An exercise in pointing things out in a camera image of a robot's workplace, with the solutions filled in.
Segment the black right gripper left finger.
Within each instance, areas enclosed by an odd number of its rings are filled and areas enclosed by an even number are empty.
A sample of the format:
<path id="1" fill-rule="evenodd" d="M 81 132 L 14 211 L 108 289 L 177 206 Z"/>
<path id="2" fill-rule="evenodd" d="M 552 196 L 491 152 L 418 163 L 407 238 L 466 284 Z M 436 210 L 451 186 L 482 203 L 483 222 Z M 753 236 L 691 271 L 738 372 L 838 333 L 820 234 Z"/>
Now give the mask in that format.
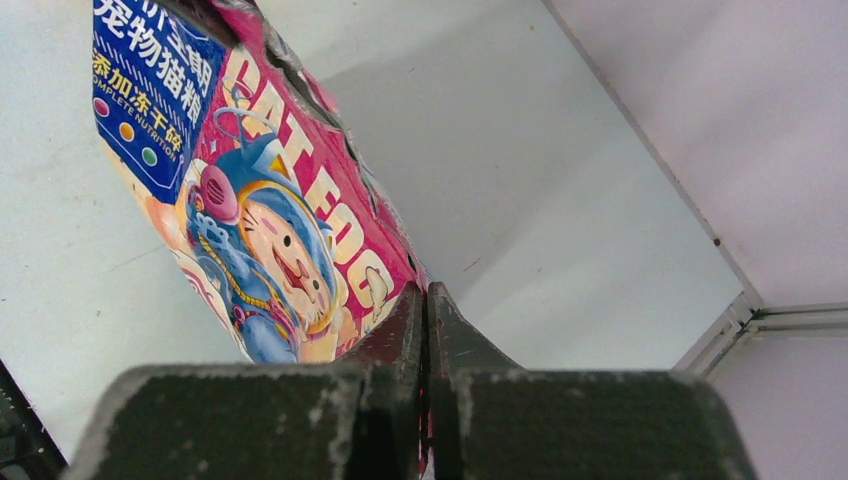
<path id="1" fill-rule="evenodd" d="M 422 291 L 327 364 L 148 365 L 102 396 L 67 479 L 414 479 Z"/>

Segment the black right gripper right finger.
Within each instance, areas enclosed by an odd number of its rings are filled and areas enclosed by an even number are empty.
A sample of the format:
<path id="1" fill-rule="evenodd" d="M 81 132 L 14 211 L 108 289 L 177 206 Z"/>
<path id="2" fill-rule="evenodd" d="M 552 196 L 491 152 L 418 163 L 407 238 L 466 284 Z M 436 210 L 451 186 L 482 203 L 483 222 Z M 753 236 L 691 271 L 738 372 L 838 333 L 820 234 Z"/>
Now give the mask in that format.
<path id="1" fill-rule="evenodd" d="M 431 451 L 439 479 L 753 479 L 706 381 L 669 370 L 531 370 L 427 292 Z"/>

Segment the colourful cat food bag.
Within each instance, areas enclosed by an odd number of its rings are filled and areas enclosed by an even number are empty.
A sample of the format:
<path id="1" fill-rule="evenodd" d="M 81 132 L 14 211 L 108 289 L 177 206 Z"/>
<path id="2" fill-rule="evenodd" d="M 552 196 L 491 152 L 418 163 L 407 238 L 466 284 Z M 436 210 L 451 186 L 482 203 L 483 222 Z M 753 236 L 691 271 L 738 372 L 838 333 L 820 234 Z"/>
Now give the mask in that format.
<path id="1" fill-rule="evenodd" d="M 97 1 L 98 133 L 256 363 L 327 363 L 425 287 L 332 97 L 253 1 Z"/>

